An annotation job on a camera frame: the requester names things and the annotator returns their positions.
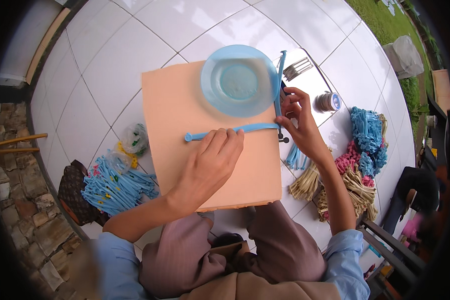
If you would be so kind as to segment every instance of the stone wall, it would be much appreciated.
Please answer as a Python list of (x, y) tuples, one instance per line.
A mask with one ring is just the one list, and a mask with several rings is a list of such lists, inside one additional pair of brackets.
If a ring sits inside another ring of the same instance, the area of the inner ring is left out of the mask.
[[(0, 104), (0, 141), (27, 136), (25, 103)], [(0, 148), (31, 147), (20, 141)], [(22, 267), (44, 297), (83, 300), (67, 281), (68, 259), (82, 241), (50, 193), (30, 152), (0, 154), (0, 215)]]

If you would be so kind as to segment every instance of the blue plastic plate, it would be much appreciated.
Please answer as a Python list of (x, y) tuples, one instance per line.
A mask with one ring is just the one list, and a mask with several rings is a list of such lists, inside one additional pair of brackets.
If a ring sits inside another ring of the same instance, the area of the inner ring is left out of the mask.
[(201, 69), (205, 99), (232, 117), (252, 117), (266, 111), (279, 93), (277, 70), (261, 51), (229, 45), (215, 51)]

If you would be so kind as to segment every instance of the bundle of blue plastic ties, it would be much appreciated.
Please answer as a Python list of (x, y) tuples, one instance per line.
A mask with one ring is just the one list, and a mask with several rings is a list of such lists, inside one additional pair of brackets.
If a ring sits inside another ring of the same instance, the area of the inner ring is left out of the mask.
[(290, 152), (288, 153), (288, 156), (286, 158), (286, 164), (288, 167), (290, 167), (291, 170), (305, 170), (305, 163), (307, 162), (307, 157), (305, 155), (303, 158), (303, 164), (302, 166), (299, 166), (299, 159), (302, 154), (302, 152), (299, 150), (297, 145), (295, 143), (292, 143), (292, 148), (290, 149)]
[(352, 108), (352, 134), (361, 152), (358, 169), (362, 175), (375, 176), (387, 163), (387, 147), (382, 138), (382, 121), (376, 112)]
[(102, 155), (95, 161), (97, 165), (85, 176), (85, 190), (81, 191), (83, 198), (100, 211), (114, 216), (143, 202), (141, 193), (150, 199), (157, 197), (154, 190), (155, 175), (149, 175), (135, 170), (123, 174), (111, 168)]

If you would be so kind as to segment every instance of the yellow flower decoration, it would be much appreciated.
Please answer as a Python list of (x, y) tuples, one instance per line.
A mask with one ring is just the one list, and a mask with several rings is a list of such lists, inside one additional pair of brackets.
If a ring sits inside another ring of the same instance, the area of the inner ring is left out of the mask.
[(126, 155), (128, 155), (129, 157), (132, 158), (132, 164), (131, 164), (131, 167), (134, 168), (134, 169), (136, 169), (137, 166), (138, 166), (137, 155), (132, 154), (132, 153), (128, 153), (127, 151), (125, 151), (125, 149), (123, 149), (123, 146), (122, 146), (122, 141), (119, 141), (116, 145), (117, 145), (117, 148), (118, 148), (119, 151), (125, 153)]

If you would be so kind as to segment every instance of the brown pants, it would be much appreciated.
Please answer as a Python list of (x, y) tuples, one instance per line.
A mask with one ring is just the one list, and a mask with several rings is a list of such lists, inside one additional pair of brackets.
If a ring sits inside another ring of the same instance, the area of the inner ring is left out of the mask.
[[(244, 269), (271, 284), (320, 281), (326, 262), (310, 233), (290, 218), (280, 201), (255, 209), (247, 230), (257, 254), (245, 253)], [(196, 213), (166, 224), (160, 240), (143, 249), (138, 276), (143, 287), (158, 298), (180, 297), (221, 276), (227, 262), (210, 253), (209, 231)]]

